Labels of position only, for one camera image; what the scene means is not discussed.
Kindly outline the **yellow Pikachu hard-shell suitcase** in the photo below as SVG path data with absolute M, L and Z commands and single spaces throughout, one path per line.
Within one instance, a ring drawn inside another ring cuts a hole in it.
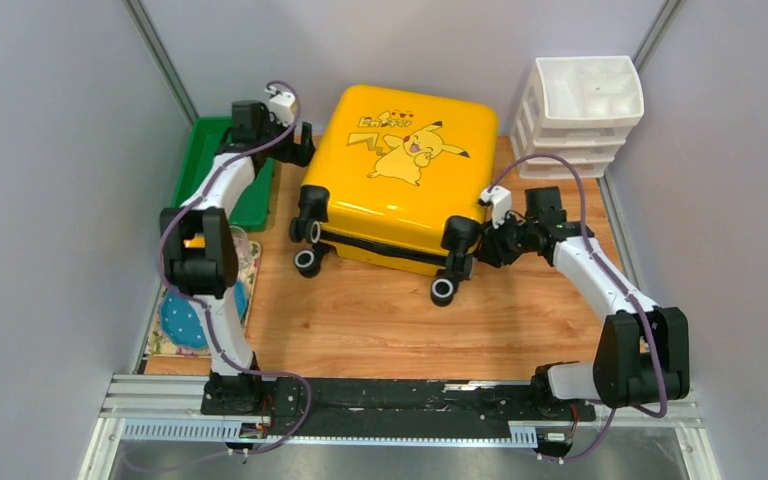
M 340 97 L 307 167 L 288 234 L 306 278 L 324 257 L 426 275 L 437 306 L 475 265 L 498 118 L 488 106 L 371 85 Z

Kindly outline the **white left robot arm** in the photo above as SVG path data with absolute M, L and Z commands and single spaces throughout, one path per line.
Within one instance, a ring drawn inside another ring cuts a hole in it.
M 264 405 L 266 390 L 241 332 L 239 254 L 229 216 L 267 160 L 305 163 L 313 145 L 308 135 L 302 144 L 294 142 L 299 108 L 290 92 L 266 103 L 235 102 L 231 119 L 201 184 L 179 207 L 160 214 L 159 274 L 204 335 L 211 359 L 205 400 L 251 415 Z

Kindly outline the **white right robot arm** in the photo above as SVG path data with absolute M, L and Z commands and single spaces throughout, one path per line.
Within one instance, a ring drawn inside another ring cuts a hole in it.
M 649 405 L 660 415 L 671 400 L 690 390 L 688 320 L 681 309 L 665 307 L 637 289 L 605 256 L 584 220 L 570 221 L 556 187 L 530 189 L 527 210 L 512 209 L 512 194 L 501 186 L 483 190 L 479 204 L 491 211 L 478 259 L 500 268 L 535 253 L 563 274 L 601 323 L 590 363 L 544 365 L 530 404 L 553 419 L 571 400 L 591 400 L 610 408 Z

